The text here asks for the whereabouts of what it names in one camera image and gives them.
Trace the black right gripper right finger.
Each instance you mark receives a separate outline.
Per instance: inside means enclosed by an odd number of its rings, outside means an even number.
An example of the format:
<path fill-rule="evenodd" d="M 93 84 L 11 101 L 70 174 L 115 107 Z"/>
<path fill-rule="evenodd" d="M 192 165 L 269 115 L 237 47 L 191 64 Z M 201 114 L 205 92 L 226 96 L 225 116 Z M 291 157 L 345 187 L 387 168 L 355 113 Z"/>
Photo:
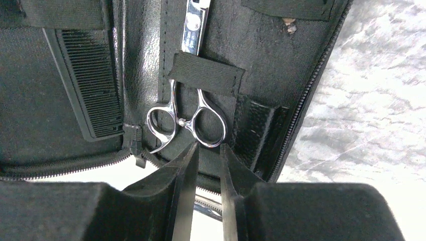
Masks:
<path fill-rule="evenodd" d="M 224 240 L 403 240 L 384 197 L 362 183 L 267 183 L 221 145 Z"/>

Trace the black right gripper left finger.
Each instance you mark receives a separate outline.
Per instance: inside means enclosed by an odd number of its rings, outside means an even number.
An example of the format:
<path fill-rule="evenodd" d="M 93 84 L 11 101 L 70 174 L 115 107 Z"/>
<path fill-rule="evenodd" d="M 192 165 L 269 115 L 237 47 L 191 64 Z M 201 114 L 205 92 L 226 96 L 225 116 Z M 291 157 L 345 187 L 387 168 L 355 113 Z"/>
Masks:
<path fill-rule="evenodd" d="M 101 182 L 2 182 L 1 240 L 189 240 L 199 144 L 119 191 Z"/>

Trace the silver hair cutting scissors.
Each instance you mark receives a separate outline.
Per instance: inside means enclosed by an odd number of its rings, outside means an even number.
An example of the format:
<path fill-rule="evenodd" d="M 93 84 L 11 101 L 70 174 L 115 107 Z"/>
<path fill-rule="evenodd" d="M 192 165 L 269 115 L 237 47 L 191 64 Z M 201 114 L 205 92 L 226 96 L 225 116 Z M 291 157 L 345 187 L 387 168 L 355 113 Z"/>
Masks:
<path fill-rule="evenodd" d="M 180 128 L 188 130 L 193 138 L 207 148 L 219 146 L 226 138 L 227 122 L 221 109 L 211 103 L 203 90 L 190 88 L 174 78 L 167 77 L 172 69 L 172 56 L 175 53 L 188 53 L 197 56 L 202 45 L 210 1 L 166 1 L 162 7 L 161 84 L 162 97 L 169 96 L 166 103 L 158 103 L 147 112 L 146 122 L 149 131 L 160 142 L 151 150 L 158 153 L 169 145 Z M 210 141 L 202 136 L 197 124 L 202 112 L 211 113 L 220 125 L 220 136 Z"/>

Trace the black zippered tool case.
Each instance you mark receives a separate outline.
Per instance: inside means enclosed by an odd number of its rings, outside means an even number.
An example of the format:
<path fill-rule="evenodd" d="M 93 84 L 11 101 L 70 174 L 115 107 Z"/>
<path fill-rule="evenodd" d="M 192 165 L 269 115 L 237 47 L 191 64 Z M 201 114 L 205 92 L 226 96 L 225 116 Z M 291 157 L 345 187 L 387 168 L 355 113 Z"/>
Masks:
<path fill-rule="evenodd" d="M 194 142 L 180 128 L 158 153 L 150 108 L 162 97 L 166 1 L 1 1 L 1 179 L 89 170 L 134 156 L 158 167 Z M 175 53 L 166 75 L 221 109 L 223 141 L 255 175 L 275 182 L 303 122 L 351 1 L 210 1 L 197 56 Z M 83 138 L 43 29 L 111 30 L 123 112 L 120 136 Z M 197 124 L 220 136 L 211 113 Z M 200 148 L 197 184 L 220 193 L 219 146 Z"/>

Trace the black hair comb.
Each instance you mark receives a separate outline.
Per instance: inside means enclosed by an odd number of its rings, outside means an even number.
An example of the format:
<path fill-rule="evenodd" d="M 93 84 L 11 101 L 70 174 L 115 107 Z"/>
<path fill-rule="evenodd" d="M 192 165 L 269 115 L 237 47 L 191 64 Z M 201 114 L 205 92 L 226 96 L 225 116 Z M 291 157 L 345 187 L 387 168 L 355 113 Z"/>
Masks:
<path fill-rule="evenodd" d="M 43 29 L 83 138 L 120 136 L 123 112 L 111 30 Z"/>

